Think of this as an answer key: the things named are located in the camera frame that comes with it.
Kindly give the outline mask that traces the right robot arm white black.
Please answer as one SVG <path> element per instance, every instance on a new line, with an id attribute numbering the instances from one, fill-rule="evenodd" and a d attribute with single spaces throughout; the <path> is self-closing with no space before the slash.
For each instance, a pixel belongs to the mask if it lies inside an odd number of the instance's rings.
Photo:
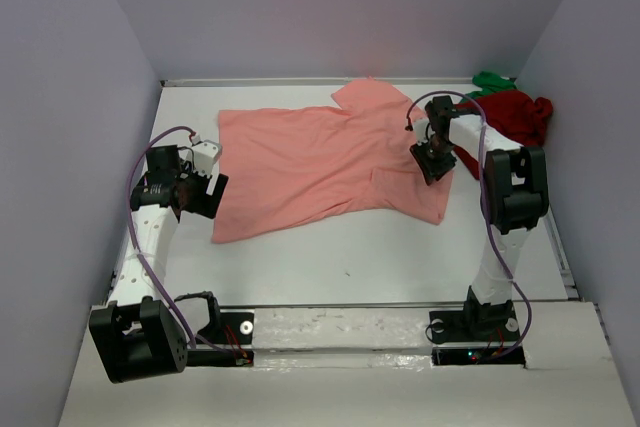
<path id="1" fill-rule="evenodd" d="M 426 335 L 435 345 L 499 339 L 519 345 L 529 328 L 516 318 L 513 298 L 524 293 L 515 271 L 525 241 L 549 209 L 545 153 L 491 127 L 478 101 L 455 105 L 455 95 L 421 96 L 425 119 L 407 120 L 415 136 L 410 152 L 428 185 L 454 169 L 455 150 L 475 159 L 486 244 L 462 308 L 432 312 Z"/>

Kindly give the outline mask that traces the pink t shirt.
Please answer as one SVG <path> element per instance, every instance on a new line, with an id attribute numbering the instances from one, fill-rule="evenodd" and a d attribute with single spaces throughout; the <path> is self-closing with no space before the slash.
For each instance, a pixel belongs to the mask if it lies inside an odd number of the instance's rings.
<path id="1" fill-rule="evenodd" d="M 371 209 L 442 222 L 453 176 L 426 184 L 405 129 L 410 98 L 389 83 L 358 79 L 332 99 L 333 106 L 219 113 L 220 170 L 229 181 L 213 242 Z"/>

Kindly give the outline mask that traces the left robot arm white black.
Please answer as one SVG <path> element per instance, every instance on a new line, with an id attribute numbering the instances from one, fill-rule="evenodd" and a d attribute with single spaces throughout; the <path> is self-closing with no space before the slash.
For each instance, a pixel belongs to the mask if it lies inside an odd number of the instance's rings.
<path id="1" fill-rule="evenodd" d="M 215 174 L 222 153 L 205 140 L 149 148 L 146 170 L 128 201 L 126 243 L 111 293 L 89 318 L 109 380 L 124 383 L 182 372 L 199 334 L 222 327 L 210 291 L 171 296 L 164 286 L 171 240 L 184 213 L 214 219 L 228 178 Z"/>

